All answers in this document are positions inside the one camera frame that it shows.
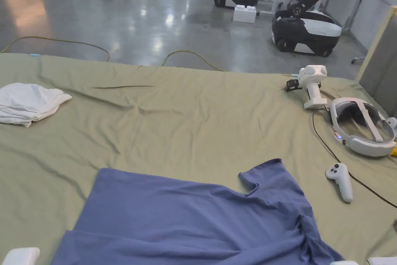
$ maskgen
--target cable on floor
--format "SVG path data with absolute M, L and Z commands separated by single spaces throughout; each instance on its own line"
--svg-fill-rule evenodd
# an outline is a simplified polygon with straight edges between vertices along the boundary
M 314 125 L 314 112 L 312 113 L 312 124 L 313 124 L 313 129 L 314 132 L 316 133 L 317 137 L 319 138 L 319 140 L 321 141 L 322 144 L 324 144 L 325 147 L 327 147 L 327 149 L 330 151 L 330 153 L 334 156 L 335 160 L 337 160 L 338 163 L 342 163 L 340 159 L 338 159 L 338 157 L 336 156 L 336 154 L 331 150 L 331 148 L 327 145 L 327 143 L 325 143 L 325 141 L 320 137 L 320 135 L 318 134 L 316 127 Z M 364 186 L 366 189 L 368 189 L 371 193 L 373 193 L 374 195 L 376 195 L 378 198 L 380 198 L 381 200 L 383 200 L 384 202 L 386 202 L 387 204 L 391 205 L 392 207 L 397 209 L 397 205 L 393 204 L 392 202 L 390 202 L 389 200 L 383 198 L 380 194 L 378 194 L 377 192 L 375 192 L 372 188 L 370 188 L 369 186 L 367 186 L 365 183 L 361 182 L 360 180 L 358 180 L 356 177 L 354 177 L 351 172 L 349 171 L 349 176 L 357 183 L 361 184 L 362 186 Z
M 162 64 L 161 66 L 164 66 L 164 64 L 166 63 L 166 61 L 167 61 L 167 59 L 168 59 L 169 56 L 171 56 L 172 54 L 175 54 L 175 53 L 179 53 L 179 52 L 186 52 L 186 53 L 195 54 L 195 55 L 199 56 L 199 57 L 200 57 L 206 64 L 208 64 L 210 67 L 212 67 L 212 68 L 214 68 L 214 69 L 216 69 L 216 70 L 219 70 L 219 71 L 225 71 L 225 70 L 223 70 L 223 69 L 220 69 L 220 68 L 217 68 L 217 67 L 213 66 L 211 63 L 209 63 L 208 61 L 206 61 L 201 55 L 199 55 L 199 54 L 197 54 L 197 53 L 195 53 L 195 52 L 193 52 L 193 51 L 188 51 L 188 50 L 179 50 L 179 51 L 175 51 L 175 52 L 169 53 L 169 54 L 167 55 L 166 59 L 163 61 L 163 64 Z
M 106 52 L 108 54 L 108 58 L 106 59 L 106 62 L 109 61 L 110 59 L 110 54 L 108 51 L 106 51 L 104 48 L 101 48 L 99 46 L 93 45 L 93 44 L 88 44 L 88 43 L 83 43 L 83 42 L 78 42 L 78 41 L 74 41 L 74 40 L 67 40 L 67 39 L 58 39 L 58 38 L 49 38 L 49 37 L 43 37 L 43 36 L 23 36 L 23 37 L 19 37 L 17 39 L 14 39 L 4 50 L 2 50 L 0 53 L 4 53 L 6 50 L 8 50 L 12 44 L 14 44 L 16 41 L 21 40 L 21 39 L 25 39 L 25 38 L 41 38 L 41 39 L 46 39 L 46 40 L 55 40 L 55 41 L 62 41 L 62 42 L 66 42 L 66 43 L 74 43 L 74 44 L 81 44 L 81 45 L 87 45 L 87 46 L 92 46 L 95 48 L 98 48 L 104 52 Z

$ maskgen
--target polished floor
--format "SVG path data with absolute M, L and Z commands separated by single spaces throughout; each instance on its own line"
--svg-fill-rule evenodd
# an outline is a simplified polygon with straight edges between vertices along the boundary
M 271 18 L 233 22 L 233 10 L 213 0 L 0 0 L 0 48 L 28 35 L 78 40 L 103 47 L 112 62 L 161 65 L 167 54 L 191 50 L 227 71 L 297 73 L 324 64 L 329 76 L 354 79 L 361 48 L 342 36 L 328 58 L 281 53 L 271 41 Z M 99 49 L 46 40 L 21 40 L 8 52 L 105 60 Z M 166 66 L 211 69 L 197 56 L 178 53 Z

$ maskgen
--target white object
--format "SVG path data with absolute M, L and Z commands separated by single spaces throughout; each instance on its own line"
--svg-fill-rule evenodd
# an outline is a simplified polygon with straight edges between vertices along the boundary
M 390 124 L 394 131 L 394 140 L 397 140 L 397 119 L 394 117 L 387 118 L 386 121 Z
M 353 200 L 353 190 L 351 188 L 349 171 L 345 164 L 338 163 L 333 167 L 329 167 L 325 172 L 325 176 L 327 176 L 328 179 L 335 180 L 345 202 L 350 203 Z
M 330 265 L 359 265 L 354 261 L 336 261 L 332 262 Z
M 371 134 L 373 135 L 373 139 L 370 140 L 355 135 L 350 136 L 340 128 L 340 126 L 338 125 L 337 109 L 348 102 L 355 102 L 357 104 L 364 117 L 366 126 L 369 128 Z M 356 151 L 362 155 L 373 157 L 390 155 L 394 147 L 396 146 L 396 142 L 394 142 L 395 135 L 393 128 L 378 111 L 379 119 L 383 125 L 383 128 L 390 136 L 390 138 L 384 140 L 380 135 L 378 129 L 375 127 L 373 121 L 371 120 L 371 117 L 368 114 L 368 110 L 365 108 L 364 104 L 368 103 L 362 99 L 356 99 L 353 97 L 343 97 L 333 100 L 330 104 L 330 113 L 334 131 L 342 137 L 342 139 L 346 142 L 346 145 L 351 150 Z
M 318 110 L 327 104 L 327 99 L 321 98 L 318 83 L 327 78 L 327 68 L 324 65 L 308 65 L 301 68 L 298 75 L 299 87 L 307 88 L 309 101 L 304 103 L 304 109 Z
M 342 34 L 342 28 L 336 24 L 312 20 L 312 19 L 301 19 L 304 21 L 304 28 L 308 33 L 314 35 L 338 37 Z
M 2 265 L 35 265 L 39 255 L 38 248 L 14 248 L 6 254 Z
M 233 21 L 254 23 L 257 9 L 254 6 L 236 5 L 234 8 Z
M 55 114 L 59 106 L 72 97 L 59 89 L 46 89 L 37 84 L 13 83 L 0 89 L 0 123 L 13 123 L 28 128 Z
M 396 265 L 397 256 L 369 258 L 369 265 Z

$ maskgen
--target white controller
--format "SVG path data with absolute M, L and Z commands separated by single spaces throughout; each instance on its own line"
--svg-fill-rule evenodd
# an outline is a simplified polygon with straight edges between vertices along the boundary
M 339 163 L 329 167 L 325 172 L 325 176 L 328 179 L 335 180 L 336 184 L 339 185 L 339 190 L 345 202 L 350 203 L 353 200 L 349 171 L 345 164 Z

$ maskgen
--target white cloth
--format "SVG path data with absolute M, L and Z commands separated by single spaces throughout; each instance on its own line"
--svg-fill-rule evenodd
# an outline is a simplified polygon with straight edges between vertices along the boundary
M 37 84 L 13 83 L 0 89 L 0 123 L 13 123 L 28 128 L 55 114 L 59 106 L 72 97 L 59 89 L 46 89 Z
M 369 258 L 370 265 L 396 265 L 397 256 Z

